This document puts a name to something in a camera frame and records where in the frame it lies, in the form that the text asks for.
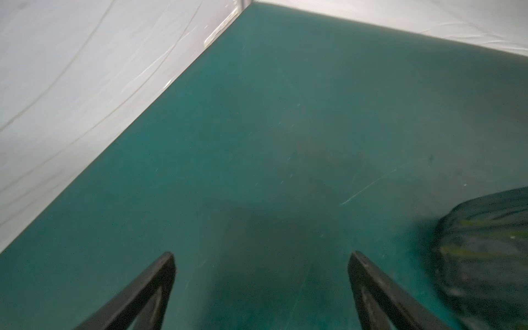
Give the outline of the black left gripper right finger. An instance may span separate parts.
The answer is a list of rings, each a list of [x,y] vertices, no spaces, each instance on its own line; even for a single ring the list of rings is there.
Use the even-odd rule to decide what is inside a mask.
[[[347,271],[363,329],[450,328],[361,252],[352,253]]]

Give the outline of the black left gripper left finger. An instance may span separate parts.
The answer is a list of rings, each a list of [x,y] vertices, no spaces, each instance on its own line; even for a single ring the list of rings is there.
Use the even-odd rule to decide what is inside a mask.
[[[77,329],[161,329],[176,264],[165,252]]]

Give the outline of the dark red glass vase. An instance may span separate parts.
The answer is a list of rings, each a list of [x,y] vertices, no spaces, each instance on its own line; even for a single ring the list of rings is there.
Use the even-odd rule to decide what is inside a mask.
[[[527,188],[468,200],[432,244],[440,297],[467,329],[527,328]]]

